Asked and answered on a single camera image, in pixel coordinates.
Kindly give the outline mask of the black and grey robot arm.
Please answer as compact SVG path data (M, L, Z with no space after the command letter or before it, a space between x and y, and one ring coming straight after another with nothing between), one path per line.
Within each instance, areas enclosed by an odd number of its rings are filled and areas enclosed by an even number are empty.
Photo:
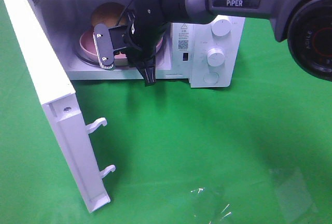
M156 81L156 44L170 23L207 24L217 15L267 19L275 40L314 77L331 80L331 0L132 0L127 58L146 85Z

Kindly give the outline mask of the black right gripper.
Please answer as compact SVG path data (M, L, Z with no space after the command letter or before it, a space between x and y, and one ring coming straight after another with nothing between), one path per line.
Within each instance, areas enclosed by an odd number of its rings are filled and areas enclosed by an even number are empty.
M130 52L127 58L149 87L156 83L156 45L171 22L187 20L185 0L132 0L129 11L134 16L129 36L140 51Z

